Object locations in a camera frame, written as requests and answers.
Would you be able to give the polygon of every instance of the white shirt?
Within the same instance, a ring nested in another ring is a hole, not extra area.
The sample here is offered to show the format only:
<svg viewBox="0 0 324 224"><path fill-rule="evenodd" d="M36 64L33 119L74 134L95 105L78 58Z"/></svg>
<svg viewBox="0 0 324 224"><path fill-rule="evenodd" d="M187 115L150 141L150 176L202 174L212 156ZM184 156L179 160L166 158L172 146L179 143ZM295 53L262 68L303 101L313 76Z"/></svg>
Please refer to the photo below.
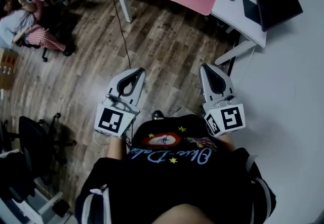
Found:
<svg viewBox="0 0 324 224"><path fill-rule="evenodd" d="M15 35L33 24L34 16L32 13L23 9L15 10L0 20L0 36L10 47Z"/></svg>

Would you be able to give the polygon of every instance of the checkered pants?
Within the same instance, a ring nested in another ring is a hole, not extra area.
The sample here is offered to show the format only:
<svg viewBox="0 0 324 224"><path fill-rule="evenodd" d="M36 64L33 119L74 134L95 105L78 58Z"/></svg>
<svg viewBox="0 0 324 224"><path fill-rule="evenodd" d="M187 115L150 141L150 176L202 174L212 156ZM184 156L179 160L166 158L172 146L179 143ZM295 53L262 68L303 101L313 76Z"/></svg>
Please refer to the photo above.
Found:
<svg viewBox="0 0 324 224"><path fill-rule="evenodd" d="M35 23L31 27L31 31L27 36L27 41L32 45L39 45L46 47L51 50L59 50L64 51L65 45L60 43L49 31L49 29L45 29L38 22L41 20L43 14L43 2L45 0L32 0L32 2L36 6L36 11L33 13Z"/></svg>

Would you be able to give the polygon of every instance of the cardboard box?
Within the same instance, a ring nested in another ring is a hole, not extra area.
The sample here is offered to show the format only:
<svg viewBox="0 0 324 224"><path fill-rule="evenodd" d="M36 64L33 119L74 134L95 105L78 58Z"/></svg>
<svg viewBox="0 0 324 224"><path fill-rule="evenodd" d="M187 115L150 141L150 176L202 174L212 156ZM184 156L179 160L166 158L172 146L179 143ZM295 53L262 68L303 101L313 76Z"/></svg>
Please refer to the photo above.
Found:
<svg viewBox="0 0 324 224"><path fill-rule="evenodd" d="M18 54L0 48L0 89L10 90L15 79Z"/></svg>

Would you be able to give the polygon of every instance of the laminate flooring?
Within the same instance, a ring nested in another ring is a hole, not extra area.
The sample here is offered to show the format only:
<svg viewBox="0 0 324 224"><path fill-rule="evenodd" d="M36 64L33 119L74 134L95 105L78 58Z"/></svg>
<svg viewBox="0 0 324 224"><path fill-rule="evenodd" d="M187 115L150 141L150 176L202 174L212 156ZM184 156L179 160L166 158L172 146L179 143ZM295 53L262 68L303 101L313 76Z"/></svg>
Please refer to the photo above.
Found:
<svg viewBox="0 0 324 224"><path fill-rule="evenodd" d="M213 64L233 47L233 40L217 27L215 18L174 2L129 0L131 24L118 0L116 4L131 65L146 70L134 132L157 109L168 116L186 106L199 114L199 67ZM93 164L108 149L93 140L97 105L112 77L128 69L129 62L112 0L72 0L60 18L61 28L72 31L75 54L65 57L48 51L44 63L41 49L15 47L20 55L16 80L1 102L0 118L8 119L9 130L18 132L21 115L49 123L55 113L62 114L58 137L75 139L77 145L59 149L67 164L53 163L57 175L52 185L40 185L50 194L61 190L73 209ZM100 135L96 138L106 142Z"/></svg>

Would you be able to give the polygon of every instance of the person sitting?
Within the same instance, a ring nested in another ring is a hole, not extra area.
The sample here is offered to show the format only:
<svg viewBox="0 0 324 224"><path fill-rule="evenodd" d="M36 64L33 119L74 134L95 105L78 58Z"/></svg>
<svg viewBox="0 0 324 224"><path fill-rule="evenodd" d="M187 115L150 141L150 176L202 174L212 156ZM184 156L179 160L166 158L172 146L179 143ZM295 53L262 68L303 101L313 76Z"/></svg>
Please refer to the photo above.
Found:
<svg viewBox="0 0 324 224"><path fill-rule="evenodd" d="M209 136L189 114L152 121L124 138L111 137L75 203L79 224L262 224L276 198L254 157L229 135Z"/></svg>
<svg viewBox="0 0 324 224"><path fill-rule="evenodd" d="M70 56L73 47L60 43L49 29L39 24L44 1L0 0L0 37L9 47L23 39L27 44L61 51L63 55Z"/></svg>

